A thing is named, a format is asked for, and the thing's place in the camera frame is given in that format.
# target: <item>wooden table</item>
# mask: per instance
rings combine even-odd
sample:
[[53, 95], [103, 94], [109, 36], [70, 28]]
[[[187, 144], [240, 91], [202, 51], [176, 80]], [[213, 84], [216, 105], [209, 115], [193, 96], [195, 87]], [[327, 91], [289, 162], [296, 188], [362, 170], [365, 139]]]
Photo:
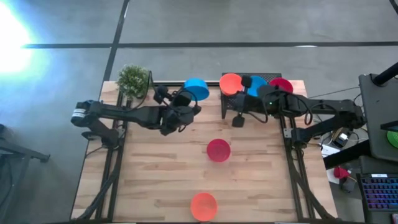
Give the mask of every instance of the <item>wooden table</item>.
[[[306, 95], [302, 80], [291, 82], [296, 94]], [[233, 128], [236, 113], [228, 111], [222, 120], [220, 90], [209, 89], [210, 96], [200, 102], [202, 111], [182, 133], [162, 136], [129, 123], [114, 222], [195, 222], [190, 200], [199, 192], [211, 193], [218, 202], [213, 222], [297, 220], [279, 120], [261, 124], [246, 115], [244, 127]], [[152, 94], [145, 105], [156, 105]], [[104, 82], [104, 103], [115, 105], [117, 96], [116, 84]], [[111, 120], [102, 121], [111, 127]], [[303, 118], [296, 122], [304, 127]], [[226, 162], [211, 162], [206, 155], [207, 144], [216, 138], [231, 145]], [[99, 146], [100, 141], [91, 142], [88, 152]], [[72, 218], [82, 214], [98, 193], [105, 155], [103, 149], [85, 160]], [[319, 147], [308, 145], [304, 159], [312, 192], [336, 217]]]

